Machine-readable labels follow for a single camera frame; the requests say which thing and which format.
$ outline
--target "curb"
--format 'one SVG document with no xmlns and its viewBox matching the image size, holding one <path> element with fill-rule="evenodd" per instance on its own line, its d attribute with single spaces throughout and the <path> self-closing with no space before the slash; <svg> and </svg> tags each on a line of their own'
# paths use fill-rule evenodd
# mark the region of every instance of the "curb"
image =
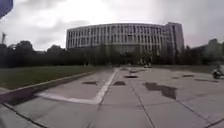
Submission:
<svg viewBox="0 0 224 128">
<path fill-rule="evenodd" d="M 18 101 L 24 101 L 25 99 L 29 99 L 33 97 L 33 95 L 37 92 L 43 91 L 45 89 L 49 89 L 55 86 L 58 86 L 60 84 L 68 83 L 73 80 L 77 80 L 81 77 L 88 76 L 93 74 L 94 72 L 87 72 L 87 73 L 81 73 L 69 77 L 59 78 L 56 80 L 51 80 L 39 84 L 30 85 L 27 87 L 18 88 L 12 91 L 7 91 L 0 93 L 0 104 L 5 102 L 17 102 Z"/>
</svg>

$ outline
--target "building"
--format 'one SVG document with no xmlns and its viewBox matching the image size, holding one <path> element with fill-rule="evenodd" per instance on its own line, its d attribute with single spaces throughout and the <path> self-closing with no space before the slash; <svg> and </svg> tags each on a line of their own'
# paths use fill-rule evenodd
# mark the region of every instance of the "building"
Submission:
<svg viewBox="0 0 224 128">
<path fill-rule="evenodd" d="M 91 25 L 67 30 L 66 48 L 95 48 L 101 44 L 114 46 L 119 53 L 169 53 L 174 55 L 184 47 L 182 25 L 116 23 Z"/>
</svg>

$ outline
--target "cloud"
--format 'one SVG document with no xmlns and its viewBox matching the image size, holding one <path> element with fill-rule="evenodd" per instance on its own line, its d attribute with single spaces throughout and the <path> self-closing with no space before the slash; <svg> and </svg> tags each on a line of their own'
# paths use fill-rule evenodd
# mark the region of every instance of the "cloud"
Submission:
<svg viewBox="0 0 224 128">
<path fill-rule="evenodd" d="M 185 43 L 198 46 L 211 38 L 224 41 L 223 0 L 159 0 L 164 21 L 183 24 Z"/>
<path fill-rule="evenodd" d="M 66 29 L 113 22 L 179 22 L 185 44 L 198 46 L 211 38 L 224 41 L 223 0 L 15 0 L 0 21 L 7 43 L 30 40 L 37 50 L 65 47 Z"/>
</svg>

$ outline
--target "white line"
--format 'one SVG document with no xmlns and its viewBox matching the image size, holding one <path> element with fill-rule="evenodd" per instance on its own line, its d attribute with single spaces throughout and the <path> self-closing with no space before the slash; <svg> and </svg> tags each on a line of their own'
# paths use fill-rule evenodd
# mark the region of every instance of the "white line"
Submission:
<svg viewBox="0 0 224 128">
<path fill-rule="evenodd" d="M 84 103 L 84 104 L 99 104 L 102 100 L 104 95 L 106 94 L 107 90 L 109 89 L 109 86 L 111 85 L 115 74 L 117 73 L 118 69 L 116 69 L 113 74 L 110 76 L 110 78 L 107 80 L 105 85 L 100 89 L 100 91 L 97 93 L 97 95 L 92 99 L 76 99 L 76 98 L 67 98 L 60 95 L 50 94 L 50 93 L 39 93 L 37 96 L 52 99 L 52 100 L 59 100 L 59 101 L 67 101 L 67 102 L 73 102 L 73 103 Z"/>
</svg>

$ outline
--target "ground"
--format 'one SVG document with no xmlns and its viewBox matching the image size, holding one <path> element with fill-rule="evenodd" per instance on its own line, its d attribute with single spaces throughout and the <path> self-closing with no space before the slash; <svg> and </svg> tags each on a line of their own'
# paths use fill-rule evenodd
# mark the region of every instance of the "ground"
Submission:
<svg viewBox="0 0 224 128">
<path fill-rule="evenodd" d="M 3 128 L 223 128 L 224 79 L 138 67 L 104 70 L 2 107 Z"/>
</svg>

